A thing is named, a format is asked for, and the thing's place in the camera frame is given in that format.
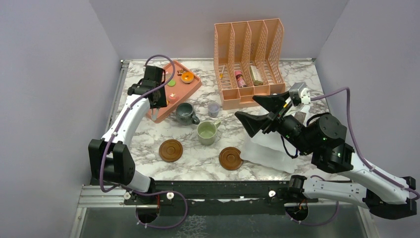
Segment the pink snowball cake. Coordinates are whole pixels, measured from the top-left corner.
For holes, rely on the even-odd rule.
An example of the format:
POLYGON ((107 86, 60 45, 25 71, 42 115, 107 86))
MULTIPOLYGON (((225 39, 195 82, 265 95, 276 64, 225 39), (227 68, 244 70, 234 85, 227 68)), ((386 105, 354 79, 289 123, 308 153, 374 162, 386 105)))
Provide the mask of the pink snowball cake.
POLYGON ((175 93, 171 93, 171 94, 167 97, 167 100, 168 100, 168 102, 169 102, 170 104, 175 104, 175 103, 179 100, 179 97, 178 97, 178 95, 177 95, 177 94, 175 94, 175 93))

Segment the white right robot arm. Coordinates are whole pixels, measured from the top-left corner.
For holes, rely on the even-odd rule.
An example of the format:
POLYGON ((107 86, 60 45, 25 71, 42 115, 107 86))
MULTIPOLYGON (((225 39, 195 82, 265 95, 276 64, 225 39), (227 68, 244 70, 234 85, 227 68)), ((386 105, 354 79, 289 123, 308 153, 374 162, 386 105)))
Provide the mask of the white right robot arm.
POLYGON ((347 144, 346 135, 353 133, 350 123, 343 125, 332 114, 323 113, 303 124, 289 114, 292 107, 314 101, 304 83, 295 83, 285 93, 253 99, 266 114, 235 113, 250 137, 276 132, 282 143, 289 142, 299 155, 311 154, 311 163, 318 169, 350 179, 349 183, 335 183, 294 175, 286 189, 280 191, 280 199, 299 203, 319 198, 347 202, 388 220, 417 214, 420 195, 415 179, 386 173, 361 155, 357 143, 347 144))

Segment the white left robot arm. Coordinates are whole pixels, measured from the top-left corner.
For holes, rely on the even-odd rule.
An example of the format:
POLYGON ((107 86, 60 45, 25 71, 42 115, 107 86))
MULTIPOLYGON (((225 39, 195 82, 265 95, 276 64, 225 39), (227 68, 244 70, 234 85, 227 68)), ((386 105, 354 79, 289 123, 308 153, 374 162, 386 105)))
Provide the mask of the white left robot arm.
MULTIPOLYGON (((136 190, 143 203, 151 203, 156 196, 153 180, 135 169, 135 163, 128 149, 142 118, 150 109, 167 106, 166 95, 158 91, 127 97, 124 111, 101 139, 89 143, 89 158, 93 177, 100 183, 111 182, 136 190)), ((277 170, 292 172, 294 164, 284 149, 260 145, 255 139, 247 140, 242 149, 242 158, 277 170)))

